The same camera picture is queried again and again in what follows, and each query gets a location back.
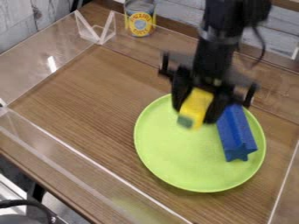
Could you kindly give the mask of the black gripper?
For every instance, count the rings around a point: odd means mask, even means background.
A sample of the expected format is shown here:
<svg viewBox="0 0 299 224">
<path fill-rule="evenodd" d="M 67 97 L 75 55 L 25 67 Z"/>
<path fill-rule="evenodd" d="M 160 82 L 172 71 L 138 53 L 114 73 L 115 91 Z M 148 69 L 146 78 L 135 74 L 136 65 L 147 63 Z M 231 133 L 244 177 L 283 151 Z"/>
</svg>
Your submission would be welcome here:
<svg viewBox="0 0 299 224">
<path fill-rule="evenodd" d="M 214 94 L 203 120 L 212 124 L 219 120 L 230 104 L 236 103 L 246 108 L 251 106 L 258 84 L 232 68 L 220 79 L 206 74 L 196 74 L 190 68 L 191 60 L 192 57 L 188 55 L 164 52 L 159 74 L 172 83 L 172 107 L 176 111 L 180 111 L 183 102 L 194 88 Z"/>
</svg>

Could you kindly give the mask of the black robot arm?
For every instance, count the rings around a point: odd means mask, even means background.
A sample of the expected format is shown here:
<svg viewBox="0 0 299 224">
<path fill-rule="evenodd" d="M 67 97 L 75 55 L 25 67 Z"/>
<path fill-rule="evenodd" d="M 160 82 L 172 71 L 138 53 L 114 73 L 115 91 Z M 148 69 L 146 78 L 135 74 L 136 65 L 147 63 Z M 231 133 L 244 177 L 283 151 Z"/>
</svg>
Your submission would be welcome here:
<svg viewBox="0 0 299 224">
<path fill-rule="evenodd" d="M 195 54 L 163 53 L 159 74 L 172 85 L 175 111 L 183 111 L 195 90 L 211 99 L 208 103 L 195 102 L 194 116 L 179 115 L 187 126 L 215 123 L 234 103 L 251 106 L 258 83 L 234 68 L 232 58 L 247 28 L 263 38 L 258 26 L 271 8 L 271 0 L 206 0 Z"/>
</svg>

